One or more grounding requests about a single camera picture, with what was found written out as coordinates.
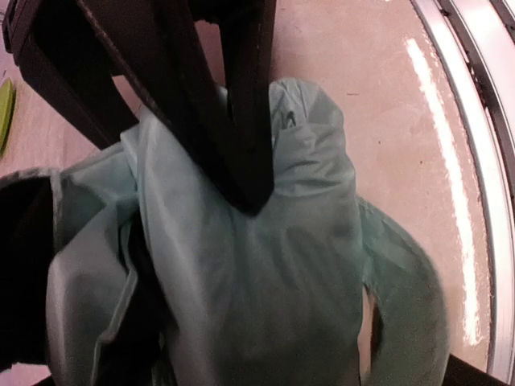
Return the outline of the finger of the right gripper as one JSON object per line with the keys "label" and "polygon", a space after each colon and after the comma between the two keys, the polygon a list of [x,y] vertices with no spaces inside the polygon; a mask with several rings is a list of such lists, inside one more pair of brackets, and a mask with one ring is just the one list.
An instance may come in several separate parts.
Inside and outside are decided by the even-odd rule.
{"label": "finger of the right gripper", "polygon": [[119,71],[74,1],[10,1],[5,49],[23,80],[96,147],[138,123],[113,76]]}
{"label": "finger of the right gripper", "polygon": [[269,74],[273,1],[81,1],[146,107],[238,210],[274,188]]}

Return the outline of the aluminium front rail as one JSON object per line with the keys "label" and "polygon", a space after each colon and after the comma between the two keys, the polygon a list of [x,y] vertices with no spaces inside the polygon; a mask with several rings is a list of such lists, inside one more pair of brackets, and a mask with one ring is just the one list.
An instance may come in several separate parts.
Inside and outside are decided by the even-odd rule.
{"label": "aluminium front rail", "polygon": [[415,1],[474,154],[492,268],[487,372],[514,383],[514,4]]}

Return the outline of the green plate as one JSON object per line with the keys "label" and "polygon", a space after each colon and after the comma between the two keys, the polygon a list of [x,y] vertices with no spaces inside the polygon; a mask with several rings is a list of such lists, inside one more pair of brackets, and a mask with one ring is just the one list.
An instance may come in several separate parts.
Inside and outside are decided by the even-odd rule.
{"label": "green plate", "polygon": [[15,89],[11,79],[7,78],[1,85],[1,105],[0,105],[0,149],[1,155],[4,154],[7,138],[10,130],[10,124],[14,112]]}

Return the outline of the mint green folding umbrella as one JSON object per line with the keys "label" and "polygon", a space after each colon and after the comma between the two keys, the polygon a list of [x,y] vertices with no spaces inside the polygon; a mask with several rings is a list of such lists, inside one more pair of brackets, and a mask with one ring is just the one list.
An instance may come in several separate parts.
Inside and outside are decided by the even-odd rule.
{"label": "mint green folding umbrella", "polygon": [[356,193],[344,118],[313,83],[269,88],[274,190],[229,204],[145,111],[51,175],[58,385],[439,385],[449,357],[424,250]]}

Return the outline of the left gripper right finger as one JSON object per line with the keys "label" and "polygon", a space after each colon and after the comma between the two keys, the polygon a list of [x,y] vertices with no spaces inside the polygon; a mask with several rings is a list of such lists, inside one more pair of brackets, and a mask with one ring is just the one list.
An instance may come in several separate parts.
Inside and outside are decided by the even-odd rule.
{"label": "left gripper right finger", "polygon": [[449,355],[442,386],[508,386],[454,355]]}

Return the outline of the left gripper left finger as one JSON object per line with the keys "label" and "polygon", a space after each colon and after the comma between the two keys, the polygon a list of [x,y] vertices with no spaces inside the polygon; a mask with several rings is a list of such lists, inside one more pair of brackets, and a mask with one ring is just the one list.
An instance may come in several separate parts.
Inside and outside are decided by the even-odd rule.
{"label": "left gripper left finger", "polygon": [[47,273],[54,253],[49,175],[1,178],[1,370],[46,363]]}

